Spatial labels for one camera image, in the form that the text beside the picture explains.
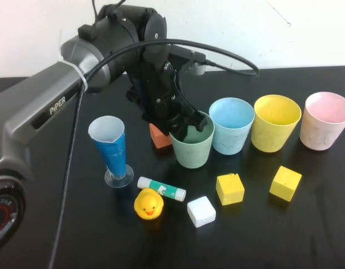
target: blue cup with white rim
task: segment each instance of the blue cup with white rim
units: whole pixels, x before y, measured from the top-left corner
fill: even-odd
[[[115,188],[129,184],[133,169],[125,163],[125,126],[121,119],[114,116],[103,116],[93,120],[88,134],[104,159],[107,171],[106,183]]]
[[[253,107],[239,98],[222,98],[209,109],[215,124],[213,148],[224,155],[240,152],[255,119]]]

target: plastic cup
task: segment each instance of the plastic cup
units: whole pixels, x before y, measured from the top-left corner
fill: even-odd
[[[301,119],[300,107],[285,96],[266,95],[255,102],[254,109],[252,144],[263,152],[280,150]]]
[[[329,149],[344,128],[344,97],[332,92],[317,92],[307,98],[300,133],[306,147]]]
[[[240,152],[255,118],[253,107],[238,98],[223,98],[210,106],[208,114],[215,123],[213,148],[225,155]]]
[[[202,132],[196,130],[194,126],[188,126],[188,135],[183,141],[177,140],[170,133],[176,159],[183,167],[190,169],[199,168],[207,162],[215,131],[212,119],[206,113],[201,113],[207,117],[207,125]]]
[[[103,116],[95,119],[88,128],[88,134],[104,159],[107,171],[106,183],[114,188],[128,185],[133,169],[125,163],[125,126],[121,119]]]

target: pink cup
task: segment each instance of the pink cup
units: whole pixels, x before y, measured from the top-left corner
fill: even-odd
[[[316,92],[306,100],[300,138],[312,150],[326,150],[345,128],[345,98]]]

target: wall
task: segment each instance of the wall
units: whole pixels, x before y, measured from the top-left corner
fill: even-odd
[[[98,10],[107,0],[96,0]],[[260,68],[345,65],[345,0],[127,0],[167,18],[168,37],[215,45]],[[0,77],[57,61],[62,41],[91,24],[90,0],[0,0]],[[208,58],[235,68],[215,54]]]

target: glue stick cap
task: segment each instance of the glue stick cap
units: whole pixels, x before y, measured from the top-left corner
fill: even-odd
[[[152,179],[146,178],[146,177],[140,177],[138,180],[138,188],[139,189],[146,189],[149,187],[150,182]]]
[[[184,189],[177,189],[175,194],[175,200],[183,202],[186,196],[186,190]]]

